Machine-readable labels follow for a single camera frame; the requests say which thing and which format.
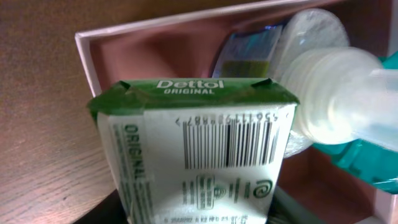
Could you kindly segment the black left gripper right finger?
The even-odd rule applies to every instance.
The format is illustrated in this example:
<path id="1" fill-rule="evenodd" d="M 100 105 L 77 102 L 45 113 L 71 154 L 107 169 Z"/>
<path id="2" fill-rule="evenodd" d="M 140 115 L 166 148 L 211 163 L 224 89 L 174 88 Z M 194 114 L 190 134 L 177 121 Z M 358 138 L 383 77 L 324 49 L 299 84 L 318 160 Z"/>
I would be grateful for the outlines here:
<path id="1" fill-rule="evenodd" d="M 275 188 L 267 224 L 325 224 L 279 186 Z"/>

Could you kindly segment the teal Listerine mouthwash bottle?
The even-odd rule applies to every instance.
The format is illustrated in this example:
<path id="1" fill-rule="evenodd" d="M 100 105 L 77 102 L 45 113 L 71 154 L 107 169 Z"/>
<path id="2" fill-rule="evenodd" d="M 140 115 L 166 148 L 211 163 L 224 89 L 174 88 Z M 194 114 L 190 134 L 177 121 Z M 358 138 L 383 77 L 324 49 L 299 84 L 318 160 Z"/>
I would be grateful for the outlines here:
<path id="1" fill-rule="evenodd" d="M 371 65 L 372 56 L 354 53 L 358 65 L 344 68 L 349 81 L 331 102 L 333 124 L 352 140 L 315 143 L 334 165 L 386 192 L 397 193 L 397 55 Z"/>

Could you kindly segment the green white Dettol soap box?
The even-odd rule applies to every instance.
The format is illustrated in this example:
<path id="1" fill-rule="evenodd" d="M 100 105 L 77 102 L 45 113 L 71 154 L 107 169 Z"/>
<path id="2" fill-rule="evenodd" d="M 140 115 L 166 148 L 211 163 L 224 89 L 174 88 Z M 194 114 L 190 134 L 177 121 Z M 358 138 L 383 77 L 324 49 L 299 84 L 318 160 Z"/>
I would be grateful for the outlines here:
<path id="1" fill-rule="evenodd" d="M 264 224 L 299 100 L 263 78 L 124 80 L 91 99 L 129 223 Z"/>

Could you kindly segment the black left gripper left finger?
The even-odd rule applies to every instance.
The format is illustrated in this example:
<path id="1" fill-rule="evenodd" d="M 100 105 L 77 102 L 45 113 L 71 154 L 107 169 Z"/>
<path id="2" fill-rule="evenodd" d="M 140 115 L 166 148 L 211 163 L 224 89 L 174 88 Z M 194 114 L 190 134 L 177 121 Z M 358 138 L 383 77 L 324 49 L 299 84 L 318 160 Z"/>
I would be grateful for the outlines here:
<path id="1" fill-rule="evenodd" d="M 73 224 L 128 224 L 118 191 L 114 190 Z"/>

